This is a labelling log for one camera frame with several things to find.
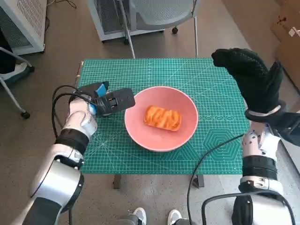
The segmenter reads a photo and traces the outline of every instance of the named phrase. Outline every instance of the wire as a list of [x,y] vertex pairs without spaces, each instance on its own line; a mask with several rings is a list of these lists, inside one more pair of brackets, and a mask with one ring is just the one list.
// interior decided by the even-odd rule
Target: wire
[[53,0],[52,2],[50,2],[49,4],[47,4],[47,6],[53,4],[56,0]]
[[60,3],[60,2],[64,2],[64,1],[66,1],[67,3],[69,3],[69,5],[72,6],[73,8],[77,9],[77,5],[74,2],[72,2],[71,0],[53,0],[52,2],[50,2],[49,4],[47,4],[47,6],[49,6],[49,5],[53,4],[53,3],[56,4],[56,3]]
[[45,32],[48,30],[48,28],[50,27],[50,20],[49,18],[46,16],[46,21],[45,21]]
[[[220,148],[221,146],[229,143],[229,142],[232,142],[240,137],[242,137],[242,135],[238,135],[226,142],[223,142],[219,145],[217,145],[216,147],[210,149],[209,151],[207,151],[204,156],[201,157],[201,159],[199,160],[199,163],[198,165],[196,166],[194,172],[193,172],[193,175],[192,175],[192,178],[190,180],[190,183],[189,183],[189,186],[188,186],[188,191],[187,191],[187,213],[188,213],[188,219],[189,219],[189,223],[190,225],[193,225],[193,221],[192,221],[192,217],[191,217],[191,212],[190,212],[190,208],[189,208],[189,195],[190,195],[190,190],[191,190],[191,187],[192,187],[192,182],[193,182],[193,179],[194,179],[194,176],[197,172],[197,170],[199,169],[200,167],[200,164],[201,162],[205,159],[206,156],[208,156],[210,153],[212,153],[214,150]],[[216,195],[216,196],[213,196],[211,198],[208,198],[206,199],[203,204],[202,204],[202,207],[201,207],[201,216],[202,216],[202,224],[203,225],[206,225],[206,216],[205,216],[205,206],[214,201],[214,200],[217,200],[217,199],[223,199],[223,198],[230,198],[230,197],[238,197],[238,196],[250,196],[250,195],[258,195],[258,194],[272,194],[272,195],[277,195],[281,198],[281,200],[285,203],[285,205],[287,206],[289,212],[290,212],[290,215],[291,215],[291,220],[292,220],[292,225],[296,225],[295,223],[295,217],[294,217],[294,214],[293,214],[293,210],[289,204],[289,202],[279,193],[277,192],[274,192],[274,191],[270,191],[270,190],[260,190],[260,191],[254,191],[254,192],[248,192],[248,193],[234,193],[234,194],[226,194],[226,195]]]
[[201,162],[205,159],[205,157],[207,157],[207,156],[208,156],[210,153],[212,153],[214,150],[220,148],[221,146],[223,146],[223,145],[225,145],[225,144],[227,144],[227,143],[229,143],[229,142],[232,142],[232,141],[234,141],[234,140],[236,140],[236,139],[242,137],[243,135],[244,135],[244,134],[238,135],[238,136],[236,136],[236,137],[234,137],[234,138],[232,138],[232,139],[229,139],[228,141],[225,141],[225,142],[223,142],[223,143],[217,145],[216,147],[214,147],[214,148],[210,149],[209,151],[207,151],[207,152],[204,154],[204,156],[202,156],[201,159],[199,160],[199,163],[198,163],[198,165],[196,166],[196,168],[195,168],[195,170],[194,170],[194,172],[193,172],[193,175],[192,175],[192,178],[191,178],[191,180],[190,180],[190,182],[189,182],[189,186],[188,186],[188,190],[187,190],[187,213],[188,213],[188,219],[189,219],[190,225],[193,225],[193,224],[192,224],[191,212],[190,212],[190,209],[189,209],[189,194],[190,194],[190,191],[191,191],[191,187],[192,187],[192,182],[193,182],[194,176],[195,176],[197,170],[199,169]]
[[281,198],[281,200],[283,200],[283,202],[285,203],[285,205],[287,206],[287,208],[290,212],[292,225],[296,225],[293,210],[292,210],[289,202],[281,194],[279,194],[275,191],[270,191],[270,190],[253,191],[253,192],[248,192],[248,193],[234,193],[234,194],[226,194],[226,195],[217,195],[217,196],[213,196],[211,198],[208,198],[202,203],[202,207],[201,207],[202,224],[206,225],[205,206],[208,203],[210,203],[214,200],[217,200],[217,199],[232,198],[232,197],[238,197],[238,196],[250,196],[250,195],[258,195],[258,194],[272,194],[272,195],[279,196]]
[[[55,98],[55,95],[56,95],[57,91],[58,91],[59,89],[61,89],[61,88],[64,88],[64,87],[73,88],[74,90],[78,91],[78,89],[77,89],[76,87],[73,87],[73,86],[71,86],[71,85],[61,85],[61,86],[57,87],[57,88],[54,90],[53,95],[52,95],[52,103],[53,103],[53,101],[54,101],[54,98]],[[58,124],[60,125],[60,128],[62,128],[62,127],[63,127],[63,124],[61,123],[60,119],[58,118],[58,116],[57,116],[55,110],[54,110],[54,116],[55,116],[55,118],[56,118]]]
[[66,95],[70,95],[70,96],[75,96],[75,97],[77,97],[77,98],[81,98],[81,99],[83,99],[84,101],[86,101],[86,102],[88,102],[88,103],[90,103],[90,104],[92,104],[92,105],[94,105],[94,106],[97,106],[97,104],[93,103],[93,102],[90,101],[89,99],[87,99],[87,98],[85,98],[85,97],[83,97],[83,96],[81,96],[81,95],[75,94],[75,93],[61,93],[61,94],[59,94],[59,95],[54,99],[54,101],[52,102],[52,114],[51,114],[52,128],[53,128],[53,132],[54,132],[54,135],[55,135],[56,138],[58,137],[58,135],[57,135],[56,125],[55,125],[55,116],[54,116],[54,114],[55,114],[55,105],[56,105],[57,101],[58,101],[61,97],[66,96]]
[[69,209],[69,225],[72,225],[72,209]]

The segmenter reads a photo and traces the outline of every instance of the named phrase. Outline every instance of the table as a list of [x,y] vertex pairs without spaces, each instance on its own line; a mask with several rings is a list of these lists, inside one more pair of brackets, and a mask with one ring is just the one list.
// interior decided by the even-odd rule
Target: table
[[[212,59],[85,60],[78,86],[110,82],[109,90],[130,87],[134,94],[151,86],[171,86],[188,94],[199,112],[194,136],[182,147],[155,153],[127,134],[124,112],[97,117],[98,129],[85,153],[83,173],[192,174],[199,158],[212,147],[249,127],[235,80]],[[198,174],[240,174],[240,140],[211,153]]]

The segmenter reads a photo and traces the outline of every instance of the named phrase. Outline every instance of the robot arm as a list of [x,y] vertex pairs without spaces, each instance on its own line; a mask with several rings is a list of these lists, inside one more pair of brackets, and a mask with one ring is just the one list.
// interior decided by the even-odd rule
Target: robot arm
[[269,190],[268,194],[238,196],[232,214],[233,225],[291,225],[292,216],[278,194],[283,187],[277,178],[279,137],[300,146],[300,114],[286,112],[279,100],[283,78],[281,66],[274,62],[270,70],[255,52],[248,49],[218,49],[212,54],[214,65],[224,67],[235,79],[248,109],[245,116],[252,121],[242,139],[243,176],[239,190],[249,193]]
[[79,171],[87,145],[96,132],[95,115],[115,113],[135,105],[131,89],[106,93],[108,82],[81,87],[69,100],[69,114],[60,135],[49,149],[30,188],[30,201],[12,225],[54,225],[71,209],[84,185]]

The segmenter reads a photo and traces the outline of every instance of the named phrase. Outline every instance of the shoe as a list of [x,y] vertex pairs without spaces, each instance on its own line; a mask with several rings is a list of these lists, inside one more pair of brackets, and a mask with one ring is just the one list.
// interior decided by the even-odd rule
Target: shoe
[[181,213],[178,210],[171,210],[169,212],[167,225],[172,225],[181,218],[182,218]]
[[146,217],[146,212],[143,208],[137,208],[133,214],[135,214],[139,219],[142,221],[142,225],[146,225],[147,223],[147,217]]
[[16,75],[19,76],[19,74],[22,74],[26,70],[26,68],[27,68],[27,63],[25,63],[25,62],[23,62],[21,64],[16,64],[15,70],[10,73],[2,74],[2,78],[4,80],[8,80],[9,78],[12,78],[13,76],[16,76]]

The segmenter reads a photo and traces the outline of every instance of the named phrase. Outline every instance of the cardboard box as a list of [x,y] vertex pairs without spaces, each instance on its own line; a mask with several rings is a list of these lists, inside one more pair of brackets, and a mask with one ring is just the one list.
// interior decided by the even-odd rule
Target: cardboard box
[[280,41],[283,41],[289,38],[288,32],[292,27],[300,30],[300,14],[291,5],[285,4],[281,7],[280,12],[274,16],[271,30]]
[[300,90],[300,31],[293,29],[290,34],[293,36],[289,36],[277,47],[276,57]]

